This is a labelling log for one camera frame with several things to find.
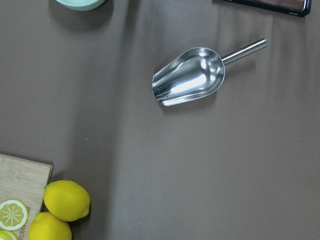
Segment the steel ice scoop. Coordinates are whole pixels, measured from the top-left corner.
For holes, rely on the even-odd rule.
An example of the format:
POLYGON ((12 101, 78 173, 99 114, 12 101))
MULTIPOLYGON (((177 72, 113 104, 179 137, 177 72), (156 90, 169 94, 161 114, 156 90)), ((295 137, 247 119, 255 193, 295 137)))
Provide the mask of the steel ice scoop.
POLYGON ((207 47, 191 48, 153 75, 154 97, 166 107, 207 97, 223 84, 226 65, 267 46, 261 38, 223 57, 207 47))

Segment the lemon slice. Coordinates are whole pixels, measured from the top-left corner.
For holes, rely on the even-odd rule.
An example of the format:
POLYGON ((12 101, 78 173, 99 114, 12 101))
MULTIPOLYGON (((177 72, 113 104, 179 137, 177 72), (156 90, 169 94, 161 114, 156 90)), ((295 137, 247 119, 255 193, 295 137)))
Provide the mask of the lemon slice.
POLYGON ((1 229, 0 240, 18 240, 18 238, 12 231, 1 229))
POLYGON ((9 199, 0 204, 0 227, 15 231, 25 225, 28 220, 26 205, 17 199, 9 199))

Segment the bamboo cutting board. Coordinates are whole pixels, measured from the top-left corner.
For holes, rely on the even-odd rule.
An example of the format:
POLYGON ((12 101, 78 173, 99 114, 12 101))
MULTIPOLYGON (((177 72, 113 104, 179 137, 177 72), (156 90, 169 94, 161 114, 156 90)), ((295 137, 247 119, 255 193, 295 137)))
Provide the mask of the bamboo cutting board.
POLYGON ((35 216, 44 210, 43 195, 50 183, 53 166, 9 155, 0 155, 0 201, 16 199, 24 203, 28 219, 13 232, 19 240, 27 240, 35 216))

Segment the whole yellow lemon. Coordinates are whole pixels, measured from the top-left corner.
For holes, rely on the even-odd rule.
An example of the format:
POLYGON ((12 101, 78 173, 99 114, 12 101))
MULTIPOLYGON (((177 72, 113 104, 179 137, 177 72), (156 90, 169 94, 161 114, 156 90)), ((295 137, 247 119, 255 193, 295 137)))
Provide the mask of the whole yellow lemon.
POLYGON ((28 230, 29 240, 71 240, 69 224, 50 212, 38 213, 28 230))
POLYGON ((71 180, 58 180, 48 184, 43 201, 50 213, 66 222, 86 217, 91 203, 89 193, 71 180))

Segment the black framed wooden tray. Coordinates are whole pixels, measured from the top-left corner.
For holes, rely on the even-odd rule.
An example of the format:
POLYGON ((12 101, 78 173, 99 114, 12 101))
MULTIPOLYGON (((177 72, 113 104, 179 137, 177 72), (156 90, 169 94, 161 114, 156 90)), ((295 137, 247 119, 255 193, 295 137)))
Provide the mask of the black framed wooden tray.
POLYGON ((295 17, 311 13, 312 0, 225 0, 224 2, 250 6, 295 17))

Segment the mint green bowl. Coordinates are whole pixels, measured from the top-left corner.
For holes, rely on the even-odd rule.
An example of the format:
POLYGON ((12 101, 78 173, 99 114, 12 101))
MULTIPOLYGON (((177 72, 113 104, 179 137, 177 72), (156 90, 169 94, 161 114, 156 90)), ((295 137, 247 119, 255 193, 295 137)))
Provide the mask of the mint green bowl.
POLYGON ((90 11, 101 6, 106 0, 56 0, 62 6, 75 11, 90 11))

